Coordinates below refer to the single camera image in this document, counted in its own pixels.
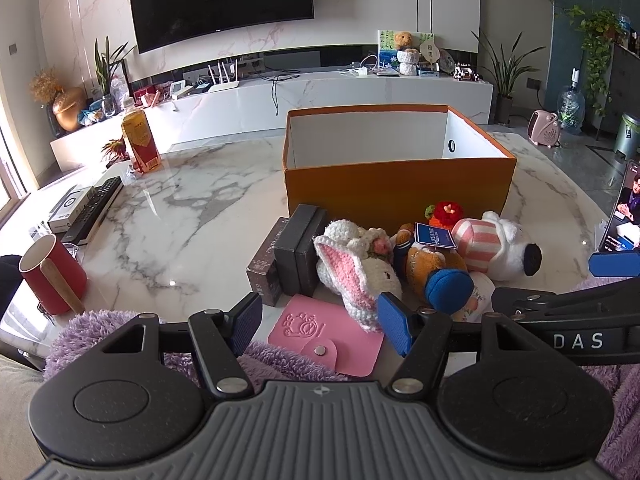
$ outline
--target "marble table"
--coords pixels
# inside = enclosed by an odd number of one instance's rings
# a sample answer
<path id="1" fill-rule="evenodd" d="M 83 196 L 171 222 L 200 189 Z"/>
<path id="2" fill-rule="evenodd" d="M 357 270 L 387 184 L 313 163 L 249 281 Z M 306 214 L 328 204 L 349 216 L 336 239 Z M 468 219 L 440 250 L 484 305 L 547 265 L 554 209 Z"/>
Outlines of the marble table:
<path id="1" fill-rule="evenodd" d="M 565 292 L 588 275 L 594 225 L 605 215 L 528 140 L 493 135 L 518 158 L 502 215 L 520 222 L 543 252 L 537 275 L 508 285 Z M 84 250 L 87 307 L 155 312 L 169 322 L 232 308 L 250 291 L 247 263 L 278 217 L 288 216 L 282 145 L 282 137 L 273 137 L 170 153 L 162 170 L 129 177 Z M 31 243 L 27 225 L 82 178 L 95 181 L 85 173 L 58 184 L 58 192 L 38 192 L 37 206 L 31 203 L 0 230 L 3 251 L 23 254 Z M 316 296 L 340 301 L 322 286 Z M 264 307 L 256 338 L 267 338 L 286 301 Z M 59 324 L 64 320 L 53 325 L 36 311 L 23 285 L 0 322 L 0 340 L 44 357 Z M 374 376 L 384 380 L 399 358 L 387 346 L 381 356 Z"/>

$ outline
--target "crocheted strawberry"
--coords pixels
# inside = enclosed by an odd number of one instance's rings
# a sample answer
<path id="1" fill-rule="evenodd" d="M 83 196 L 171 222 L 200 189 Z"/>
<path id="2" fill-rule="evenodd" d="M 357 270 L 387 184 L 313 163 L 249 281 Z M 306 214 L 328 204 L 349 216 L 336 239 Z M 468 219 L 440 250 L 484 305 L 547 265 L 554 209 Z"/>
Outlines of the crocheted strawberry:
<path id="1" fill-rule="evenodd" d="M 432 227 L 453 229 L 453 226 L 465 217 L 462 206 L 456 202 L 438 202 L 429 206 L 424 212 L 424 217 Z"/>

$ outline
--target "blue tag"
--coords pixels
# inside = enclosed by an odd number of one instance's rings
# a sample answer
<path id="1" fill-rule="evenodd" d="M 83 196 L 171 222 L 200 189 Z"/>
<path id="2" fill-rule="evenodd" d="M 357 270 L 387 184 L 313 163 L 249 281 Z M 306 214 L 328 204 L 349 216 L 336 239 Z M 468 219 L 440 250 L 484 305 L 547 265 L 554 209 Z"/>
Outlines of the blue tag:
<path id="1" fill-rule="evenodd" d="M 446 249 L 456 249 L 458 247 L 448 229 L 432 227 L 417 222 L 415 224 L 415 241 L 422 245 L 432 245 Z"/>

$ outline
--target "pink crocheted ear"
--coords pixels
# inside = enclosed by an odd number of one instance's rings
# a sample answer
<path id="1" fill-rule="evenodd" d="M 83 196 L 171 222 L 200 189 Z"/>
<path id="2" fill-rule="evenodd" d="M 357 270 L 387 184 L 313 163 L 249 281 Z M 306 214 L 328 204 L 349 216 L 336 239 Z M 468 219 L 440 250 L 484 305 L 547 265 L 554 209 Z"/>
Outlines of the pink crocheted ear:
<path id="1" fill-rule="evenodd" d="M 374 308 L 376 301 L 367 292 L 367 277 L 360 258 L 326 236 L 317 237 L 314 245 L 343 297 L 361 308 Z"/>

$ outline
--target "open cardboard box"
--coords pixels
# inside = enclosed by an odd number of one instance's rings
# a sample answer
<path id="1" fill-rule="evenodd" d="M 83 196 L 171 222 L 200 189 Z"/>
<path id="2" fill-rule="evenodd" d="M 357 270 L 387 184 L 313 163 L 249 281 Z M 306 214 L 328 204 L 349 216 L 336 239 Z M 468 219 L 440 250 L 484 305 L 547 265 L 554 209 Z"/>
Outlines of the open cardboard box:
<path id="1" fill-rule="evenodd" d="M 516 158 L 445 105 L 290 110 L 283 165 L 289 213 L 306 203 L 390 235 L 458 202 L 465 215 L 501 213 Z"/>

